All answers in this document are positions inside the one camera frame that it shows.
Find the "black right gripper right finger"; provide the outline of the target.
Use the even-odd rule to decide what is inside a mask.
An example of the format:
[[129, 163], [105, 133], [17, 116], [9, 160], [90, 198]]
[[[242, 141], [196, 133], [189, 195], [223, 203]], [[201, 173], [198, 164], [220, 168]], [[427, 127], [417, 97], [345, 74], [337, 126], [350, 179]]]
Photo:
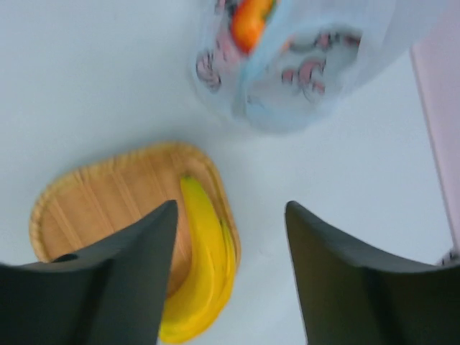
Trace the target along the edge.
[[285, 224], [309, 344], [457, 344], [459, 260], [431, 265], [373, 247], [299, 203]]

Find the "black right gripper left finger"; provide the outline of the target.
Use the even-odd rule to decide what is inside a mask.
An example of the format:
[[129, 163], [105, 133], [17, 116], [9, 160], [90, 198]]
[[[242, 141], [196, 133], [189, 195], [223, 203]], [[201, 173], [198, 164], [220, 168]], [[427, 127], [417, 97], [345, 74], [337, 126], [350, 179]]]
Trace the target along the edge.
[[155, 344], [178, 205], [51, 262], [1, 266], [3, 344]]

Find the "yellow fake banana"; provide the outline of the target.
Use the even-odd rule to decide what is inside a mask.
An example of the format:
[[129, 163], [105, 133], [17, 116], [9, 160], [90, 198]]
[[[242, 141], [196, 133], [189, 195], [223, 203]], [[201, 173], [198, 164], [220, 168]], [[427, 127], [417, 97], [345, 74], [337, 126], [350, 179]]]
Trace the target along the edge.
[[185, 176], [180, 187], [192, 261], [184, 283], [165, 302], [159, 336], [167, 344], [181, 344], [206, 331], [228, 303], [236, 277], [236, 248], [229, 227], [198, 180]]

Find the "light blue plastic bag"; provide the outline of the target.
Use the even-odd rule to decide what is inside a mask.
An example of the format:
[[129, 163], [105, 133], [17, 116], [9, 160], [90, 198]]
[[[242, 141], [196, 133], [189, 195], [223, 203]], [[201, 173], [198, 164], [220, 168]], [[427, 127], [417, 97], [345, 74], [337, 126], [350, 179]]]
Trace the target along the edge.
[[190, 67], [218, 115], [269, 133], [296, 132], [331, 113], [417, 39], [446, 1], [278, 1], [257, 46], [235, 45], [241, 1], [202, 1]]

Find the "orange fake persimmon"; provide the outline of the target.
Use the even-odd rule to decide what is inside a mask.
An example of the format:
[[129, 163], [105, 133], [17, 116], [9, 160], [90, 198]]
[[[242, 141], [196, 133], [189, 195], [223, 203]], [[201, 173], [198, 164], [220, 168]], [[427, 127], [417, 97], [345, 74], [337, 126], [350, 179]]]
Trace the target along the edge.
[[238, 4], [230, 32], [242, 53], [248, 55], [257, 46], [277, 3], [275, 0], [244, 0]]

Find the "woven bamboo tray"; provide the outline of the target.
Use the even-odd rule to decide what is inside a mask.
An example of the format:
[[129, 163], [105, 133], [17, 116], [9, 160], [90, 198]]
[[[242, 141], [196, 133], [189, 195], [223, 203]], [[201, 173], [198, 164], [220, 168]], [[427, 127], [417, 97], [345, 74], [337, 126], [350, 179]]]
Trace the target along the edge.
[[191, 264], [191, 244], [180, 178], [195, 177], [218, 217], [231, 230], [236, 258], [241, 244], [221, 176], [205, 152], [183, 142], [163, 142], [80, 167], [53, 181], [37, 199], [29, 240], [38, 260], [51, 262], [140, 220], [165, 201], [179, 208], [178, 232], [167, 287], [172, 295]]

